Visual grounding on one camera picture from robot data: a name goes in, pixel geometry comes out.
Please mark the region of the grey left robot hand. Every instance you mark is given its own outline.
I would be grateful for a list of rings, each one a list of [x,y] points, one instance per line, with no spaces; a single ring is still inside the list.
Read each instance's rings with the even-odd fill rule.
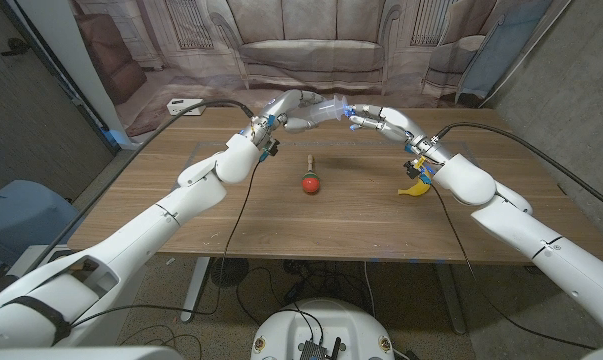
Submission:
[[[294,117],[292,113],[299,108],[306,108],[323,101],[325,98],[322,95],[312,91],[287,90],[272,99],[257,115],[254,123],[265,125],[271,131],[282,127],[288,133],[302,133],[315,128],[316,124]]]

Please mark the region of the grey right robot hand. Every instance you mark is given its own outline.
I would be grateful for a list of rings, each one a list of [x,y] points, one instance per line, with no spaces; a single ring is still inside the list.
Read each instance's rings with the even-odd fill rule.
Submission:
[[[416,147],[427,139],[424,130],[407,115],[391,107],[369,104],[349,105],[345,110],[346,117],[355,128],[374,129],[387,139]]]

